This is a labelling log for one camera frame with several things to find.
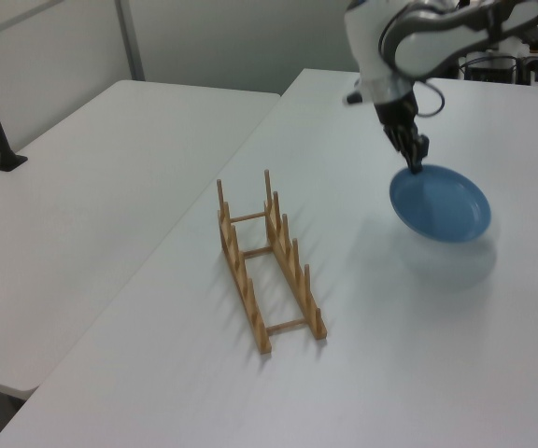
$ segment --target white table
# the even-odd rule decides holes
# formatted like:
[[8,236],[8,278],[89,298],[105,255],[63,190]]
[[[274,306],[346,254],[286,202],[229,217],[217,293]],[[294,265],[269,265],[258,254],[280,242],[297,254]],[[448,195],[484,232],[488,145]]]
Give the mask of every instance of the white table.
[[27,398],[275,105],[122,81],[0,173],[0,391]]
[[[258,354],[211,185],[0,448],[538,446],[538,91],[436,81],[446,109],[418,124],[428,160],[472,178],[493,212],[479,240],[443,245],[394,215],[404,161],[371,106],[343,106],[356,78],[304,71],[219,175],[239,216],[260,210],[271,170],[327,342],[299,329]],[[238,225],[241,247],[262,244],[254,227]],[[265,321],[294,317],[271,257],[248,271]]]

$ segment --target wooden peg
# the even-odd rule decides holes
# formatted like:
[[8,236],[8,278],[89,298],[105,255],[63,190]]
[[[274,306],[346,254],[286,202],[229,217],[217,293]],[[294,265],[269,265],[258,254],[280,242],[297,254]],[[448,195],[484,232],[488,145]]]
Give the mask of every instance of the wooden peg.
[[244,252],[242,252],[241,250],[238,251],[238,259],[240,260],[240,266],[242,266],[242,271],[244,272],[244,275],[246,276],[246,278],[248,278],[247,265],[244,262]]
[[294,251],[294,274],[296,277],[296,285],[300,282],[300,260],[298,255],[298,239],[292,240],[292,250]]
[[315,310],[315,328],[317,329],[317,332],[321,332],[321,309],[317,308]]
[[310,266],[304,266],[304,305],[310,302]]
[[269,341],[267,341],[267,332],[261,331],[261,347],[262,347],[263,352],[265,353],[269,349],[269,347],[267,347],[268,344],[269,344]]
[[284,246],[286,247],[286,259],[290,259],[290,228],[288,226],[288,215],[284,213],[282,217],[284,225]]
[[271,208],[271,179],[269,178],[269,170],[265,170],[265,190],[267,193],[267,208]]
[[273,207],[276,210],[276,231],[277,236],[279,236],[279,231],[281,229],[281,215],[279,214],[279,196],[277,196],[277,191],[273,192]]
[[230,205],[228,203],[223,203],[223,213],[230,220]]
[[221,219],[223,219],[223,187],[221,186],[221,180],[217,179],[217,193],[219,195],[219,211],[221,212]]
[[238,252],[240,252],[240,249],[238,248],[238,238],[237,236],[235,235],[235,225],[232,224],[231,228],[230,228],[230,236],[232,237],[232,241],[234,241],[234,255],[235,255],[235,258],[236,258],[236,262],[240,262],[240,260],[238,259]]

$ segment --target blue plate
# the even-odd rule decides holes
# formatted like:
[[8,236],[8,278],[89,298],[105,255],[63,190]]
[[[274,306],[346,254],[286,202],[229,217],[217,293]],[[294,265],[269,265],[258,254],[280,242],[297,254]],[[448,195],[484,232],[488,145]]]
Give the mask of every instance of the blue plate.
[[404,224],[437,241],[471,241],[491,222],[483,192],[463,175],[441,166],[425,165],[417,175],[402,170],[391,180],[389,198]]

